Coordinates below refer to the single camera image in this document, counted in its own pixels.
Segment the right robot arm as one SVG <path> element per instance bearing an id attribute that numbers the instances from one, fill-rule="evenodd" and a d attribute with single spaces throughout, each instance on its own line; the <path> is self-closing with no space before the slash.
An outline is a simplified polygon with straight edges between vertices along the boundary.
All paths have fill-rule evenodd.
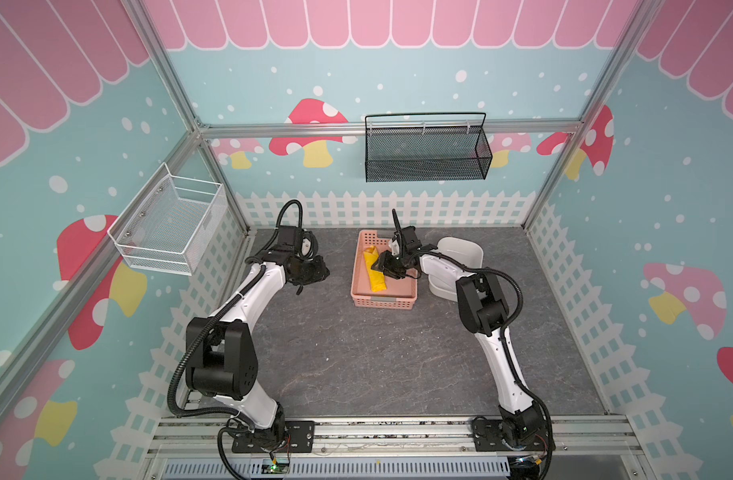
<path id="1" fill-rule="evenodd" d="M 528 388 L 512 348 L 510 327 L 524 308 L 516 280 L 500 270 L 468 266 L 434 245 L 422 244 L 414 226 L 400 225 L 374 270 L 396 280 L 415 270 L 454 283 L 460 320 L 480 343 L 496 383 L 500 438 L 515 451 L 538 441 L 550 454 L 555 447 L 550 411 Z"/>

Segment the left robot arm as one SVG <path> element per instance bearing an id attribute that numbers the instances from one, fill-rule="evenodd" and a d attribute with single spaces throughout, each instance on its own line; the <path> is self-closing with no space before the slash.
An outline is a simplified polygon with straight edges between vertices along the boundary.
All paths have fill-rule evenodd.
<path id="1" fill-rule="evenodd" d="M 301 294 L 330 275 L 316 236 L 302 227 L 303 217 L 300 200 L 286 202 L 270 240 L 246 260 L 248 277 L 212 314 L 188 322 L 186 350 L 166 394 L 172 415 L 226 415 L 224 433 L 268 452 L 282 448 L 288 429 L 284 408 L 258 382 L 254 326 L 284 286 Z"/>

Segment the yellow paper napkin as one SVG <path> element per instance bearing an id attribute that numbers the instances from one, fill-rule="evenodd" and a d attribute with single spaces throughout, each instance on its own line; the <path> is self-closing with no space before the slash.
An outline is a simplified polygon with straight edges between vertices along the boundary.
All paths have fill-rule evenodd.
<path id="1" fill-rule="evenodd" d="M 383 292 L 388 289 L 385 274 L 382 271 L 374 270 L 374 265 L 380 260 L 380 255 L 381 252 L 374 245 L 368 246 L 362 252 L 366 274 L 369 276 L 370 288 L 374 293 Z"/>

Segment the pink perforated basket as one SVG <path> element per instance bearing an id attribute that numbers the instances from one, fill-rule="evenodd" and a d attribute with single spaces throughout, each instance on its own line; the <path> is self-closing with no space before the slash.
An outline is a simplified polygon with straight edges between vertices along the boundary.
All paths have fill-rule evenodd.
<path id="1" fill-rule="evenodd" d="M 387 277 L 386 290 L 381 292 L 372 290 L 368 268 L 364 261 L 364 250 L 374 246 L 379 253 L 390 251 L 389 242 L 388 239 L 380 238 L 376 230 L 360 230 L 350 286 L 350 296 L 356 307 L 394 310 L 411 310 L 414 307 L 418 298 L 418 280 L 414 278 L 396 280 Z"/>

